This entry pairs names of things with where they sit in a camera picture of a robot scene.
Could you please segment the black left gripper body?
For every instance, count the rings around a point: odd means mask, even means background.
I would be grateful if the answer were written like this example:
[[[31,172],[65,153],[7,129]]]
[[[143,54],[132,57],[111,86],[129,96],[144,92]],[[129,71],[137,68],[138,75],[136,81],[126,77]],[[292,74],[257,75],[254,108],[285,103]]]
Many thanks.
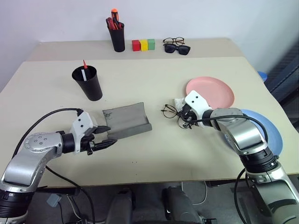
[[[83,137],[80,140],[80,152],[86,152],[87,155],[92,155],[92,147],[94,140],[94,133],[96,131],[95,128],[89,128],[87,131],[83,133]]]

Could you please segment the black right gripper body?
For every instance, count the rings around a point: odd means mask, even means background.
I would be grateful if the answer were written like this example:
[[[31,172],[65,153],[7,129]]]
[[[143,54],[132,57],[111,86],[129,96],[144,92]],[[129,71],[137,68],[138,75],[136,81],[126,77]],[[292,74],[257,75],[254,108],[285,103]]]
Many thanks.
[[[183,119],[183,121],[192,120],[193,122],[197,123],[197,115],[192,111],[192,108],[188,104],[183,106],[182,111],[187,115],[187,119]]]

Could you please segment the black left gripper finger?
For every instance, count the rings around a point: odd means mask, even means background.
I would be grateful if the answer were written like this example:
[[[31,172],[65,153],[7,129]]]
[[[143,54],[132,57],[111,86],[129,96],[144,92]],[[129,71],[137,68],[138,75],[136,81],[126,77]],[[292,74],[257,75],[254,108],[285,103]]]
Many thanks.
[[[94,130],[94,134],[105,133],[109,130],[111,130],[111,128],[108,126],[97,126],[97,128]]]
[[[110,146],[112,146],[113,144],[115,144],[117,142],[117,140],[103,140],[100,143],[94,143],[94,147],[93,147],[93,151],[99,151],[99,150],[103,150],[106,149]]]

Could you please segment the thin black frame glasses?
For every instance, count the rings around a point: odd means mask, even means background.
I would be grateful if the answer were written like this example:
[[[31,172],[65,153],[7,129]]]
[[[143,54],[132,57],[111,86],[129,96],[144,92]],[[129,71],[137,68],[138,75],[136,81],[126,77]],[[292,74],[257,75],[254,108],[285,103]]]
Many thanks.
[[[178,111],[176,110],[176,108],[172,105],[169,105],[169,104],[165,104],[164,105],[164,108],[161,110],[161,112],[163,113],[163,116],[168,118],[168,119],[174,119],[176,118],[177,119],[177,125],[184,129],[183,128],[183,120],[179,117],[178,115]]]

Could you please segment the grey glasses case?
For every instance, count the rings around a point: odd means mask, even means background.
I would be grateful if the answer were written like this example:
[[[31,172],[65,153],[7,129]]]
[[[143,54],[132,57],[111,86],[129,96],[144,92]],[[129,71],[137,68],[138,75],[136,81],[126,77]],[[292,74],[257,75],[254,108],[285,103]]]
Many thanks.
[[[110,127],[107,132],[109,139],[120,140],[152,130],[143,102],[107,109],[102,112],[107,126]]]

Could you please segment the black plastic cup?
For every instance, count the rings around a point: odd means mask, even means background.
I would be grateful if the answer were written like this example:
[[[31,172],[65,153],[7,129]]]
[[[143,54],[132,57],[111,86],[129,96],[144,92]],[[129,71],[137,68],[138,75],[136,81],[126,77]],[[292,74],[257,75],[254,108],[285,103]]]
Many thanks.
[[[97,70],[93,66],[88,65],[87,81],[83,80],[82,72],[83,66],[76,68],[72,72],[72,78],[81,87],[84,94],[90,101],[100,100],[103,96],[100,83],[97,76]]]

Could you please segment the white crumpled cloth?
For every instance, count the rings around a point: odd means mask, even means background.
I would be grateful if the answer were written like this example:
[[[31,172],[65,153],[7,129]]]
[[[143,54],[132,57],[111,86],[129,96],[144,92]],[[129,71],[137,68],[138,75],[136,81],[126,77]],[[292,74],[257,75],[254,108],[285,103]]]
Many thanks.
[[[179,112],[183,109],[183,106],[185,105],[185,99],[184,98],[175,98],[174,100],[174,106],[176,110]]]

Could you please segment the pink plate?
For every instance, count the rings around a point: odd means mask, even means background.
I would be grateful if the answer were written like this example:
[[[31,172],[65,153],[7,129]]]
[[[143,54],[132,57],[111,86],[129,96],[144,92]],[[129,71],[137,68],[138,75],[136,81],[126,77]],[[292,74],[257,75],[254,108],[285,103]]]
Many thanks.
[[[185,88],[186,94],[196,91],[213,109],[230,108],[235,96],[232,89],[223,81],[214,77],[197,77],[191,79]]]

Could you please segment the red-capped white marker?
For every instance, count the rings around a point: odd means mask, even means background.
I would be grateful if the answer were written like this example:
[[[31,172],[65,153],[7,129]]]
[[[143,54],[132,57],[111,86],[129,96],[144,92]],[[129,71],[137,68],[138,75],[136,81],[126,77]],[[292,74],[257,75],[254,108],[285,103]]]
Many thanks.
[[[86,65],[85,60],[83,60],[83,69],[81,70],[82,72],[82,77],[84,81],[87,81],[87,72],[88,72],[88,66]]]

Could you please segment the grey small box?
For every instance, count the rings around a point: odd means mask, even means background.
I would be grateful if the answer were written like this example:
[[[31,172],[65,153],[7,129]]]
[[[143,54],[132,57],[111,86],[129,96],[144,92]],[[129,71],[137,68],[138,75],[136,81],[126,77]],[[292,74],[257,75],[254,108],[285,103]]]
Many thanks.
[[[50,207],[56,207],[58,205],[58,203],[61,200],[61,195],[58,194],[51,194],[49,196],[49,198],[46,200],[46,203],[50,206]]]

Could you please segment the blue plate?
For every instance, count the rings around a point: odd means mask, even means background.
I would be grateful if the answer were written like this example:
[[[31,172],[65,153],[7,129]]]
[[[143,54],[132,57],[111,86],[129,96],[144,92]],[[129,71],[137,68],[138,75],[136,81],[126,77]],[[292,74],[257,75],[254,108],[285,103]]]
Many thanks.
[[[265,116],[246,109],[222,109],[228,118],[218,120],[221,131],[238,155],[249,155],[270,149],[279,155],[283,148],[281,134]]]

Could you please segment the dark blue chair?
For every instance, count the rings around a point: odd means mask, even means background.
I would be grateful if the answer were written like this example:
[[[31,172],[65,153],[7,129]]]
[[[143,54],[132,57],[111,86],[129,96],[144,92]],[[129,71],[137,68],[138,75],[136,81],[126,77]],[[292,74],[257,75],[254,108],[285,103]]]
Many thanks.
[[[290,122],[299,122],[299,42],[270,70],[265,85]]]

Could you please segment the orange black screwdriver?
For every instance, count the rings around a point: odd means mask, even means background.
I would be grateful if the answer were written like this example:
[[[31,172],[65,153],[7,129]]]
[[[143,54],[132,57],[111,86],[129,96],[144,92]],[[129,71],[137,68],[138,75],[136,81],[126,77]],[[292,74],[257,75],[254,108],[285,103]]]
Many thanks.
[[[120,25],[119,25],[119,15],[118,15],[118,10],[116,8],[113,8],[111,10],[111,17],[115,23],[115,25],[120,28]]]

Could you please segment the tortoiseshell frame glasses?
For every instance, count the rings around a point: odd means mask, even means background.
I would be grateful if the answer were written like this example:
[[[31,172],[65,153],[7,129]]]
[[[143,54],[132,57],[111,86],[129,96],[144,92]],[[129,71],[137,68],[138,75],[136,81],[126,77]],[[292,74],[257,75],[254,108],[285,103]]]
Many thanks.
[[[163,40],[163,44],[175,44],[175,45],[184,45],[185,39],[183,37],[176,37],[176,38],[165,38]]]

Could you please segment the red handled pliers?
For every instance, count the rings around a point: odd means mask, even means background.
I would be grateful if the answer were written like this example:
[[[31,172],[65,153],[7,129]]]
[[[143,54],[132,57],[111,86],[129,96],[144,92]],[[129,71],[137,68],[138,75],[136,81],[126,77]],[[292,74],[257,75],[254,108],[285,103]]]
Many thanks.
[[[114,22],[111,17],[106,19],[107,27],[109,30],[118,30],[118,25]]]

